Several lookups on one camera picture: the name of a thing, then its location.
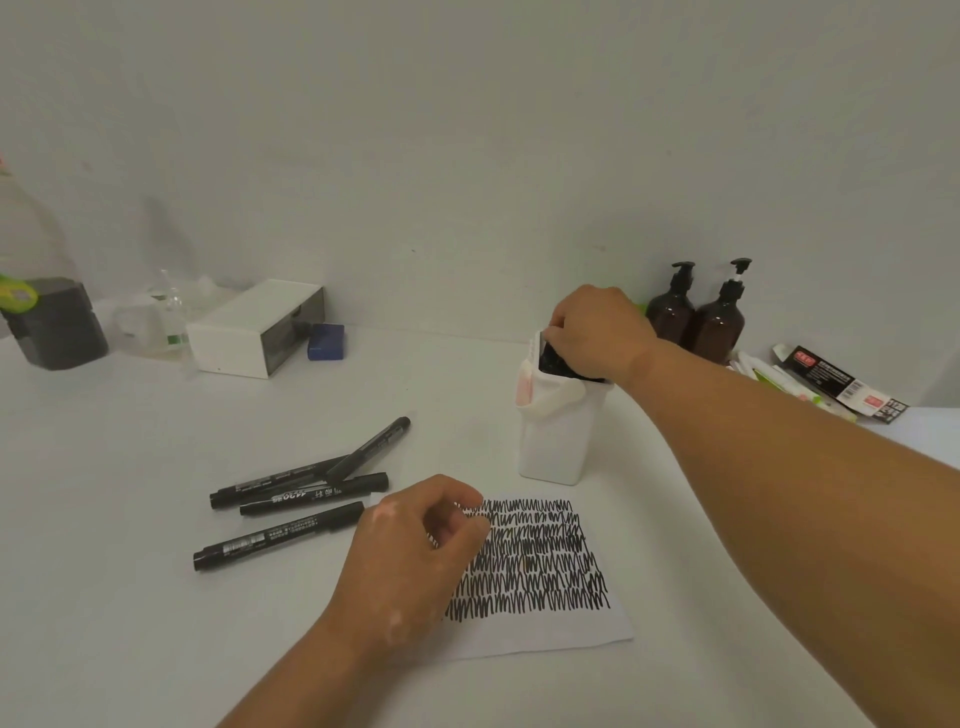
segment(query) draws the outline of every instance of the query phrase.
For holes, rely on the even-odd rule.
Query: black marker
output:
[[[264,493],[277,488],[302,488],[309,483],[320,480],[330,468],[346,459],[347,456],[343,455],[332,460],[322,460],[312,465],[304,465],[300,468],[283,471],[283,473],[258,477],[255,480],[248,480],[246,483],[221,488],[216,493],[210,494],[210,507],[215,509],[229,508],[237,503],[249,500],[251,496],[262,496]]]
[[[273,528],[267,528],[263,531],[241,536],[239,539],[224,541],[216,546],[208,546],[203,551],[197,551],[193,555],[193,570],[206,571],[215,569],[223,564],[229,564],[232,561],[249,556],[257,551],[262,551],[270,546],[283,544],[292,541],[300,536],[306,536],[308,533],[318,533],[320,531],[335,531],[338,528],[346,528],[354,525],[363,515],[363,503],[359,500],[355,503],[348,503],[339,508],[333,508],[322,513],[315,513],[313,516],[307,516],[305,519],[290,521],[284,525],[278,525]]]
[[[351,454],[330,468],[326,472],[327,483],[334,485],[346,480],[361,465],[370,460],[378,452],[390,445],[394,440],[400,437],[404,432],[410,429],[410,418],[401,417],[394,421],[392,425],[382,432],[376,434],[372,440],[364,443]]]
[[[390,478],[386,473],[359,475],[336,485],[327,485],[325,482],[298,488],[295,491],[277,493],[275,496],[265,497],[263,500],[254,500],[240,506],[241,516],[257,516],[261,513],[284,511],[287,508],[298,508],[304,505],[333,500],[338,497],[362,497],[376,491],[384,493],[390,489]]]

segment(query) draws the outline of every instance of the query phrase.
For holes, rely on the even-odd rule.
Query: left hand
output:
[[[482,502],[467,483],[434,475],[368,509],[320,622],[364,662],[424,637],[490,532],[487,519],[468,518],[457,504]]]

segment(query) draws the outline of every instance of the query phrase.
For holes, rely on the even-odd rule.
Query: blue eraser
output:
[[[344,358],[344,325],[314,324],[306,346],[310,361],[330,361]]]

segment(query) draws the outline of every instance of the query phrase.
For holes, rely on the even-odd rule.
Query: pen holder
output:
[[[516,383],[521,419],[518,470],[523,477],[576,485],[587,459],[593,421],[613,385],[542,371],[543,349],[538,332]]]

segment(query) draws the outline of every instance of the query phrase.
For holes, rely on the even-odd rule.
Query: black scribbles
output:
[[[569,500],[486,500],[468,514],[486,516],[492,528],[457,585],[447,619],[611,608]]]

